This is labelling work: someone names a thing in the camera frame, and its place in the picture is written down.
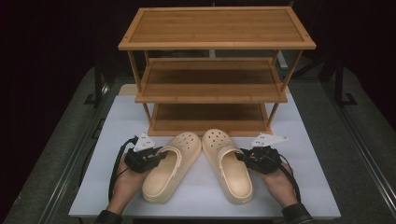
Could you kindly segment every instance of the human hand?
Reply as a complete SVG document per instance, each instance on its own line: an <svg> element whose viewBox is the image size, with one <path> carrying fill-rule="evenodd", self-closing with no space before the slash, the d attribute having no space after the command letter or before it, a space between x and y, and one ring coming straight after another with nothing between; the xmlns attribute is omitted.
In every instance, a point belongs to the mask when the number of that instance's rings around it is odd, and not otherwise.
<svg viewBox="0 0 396 224"><path fill-rule="evenodd" d="M121 215L129 201L136 195L143 185L144 180L148 176L149 171L139 174L128 168L124 162L125 155L120 160L117 170L116 182L113 189L113 197L110 200L106 210Z"/></svg>
<svg viewBox="0 0 396 224"><path fill-rule="evenodd" d="M282 165L291 174L291 168L284 162ZM298 203L293 185L280 169L268 175L255 173L264 180L269 193L282 208Z"/></svg>

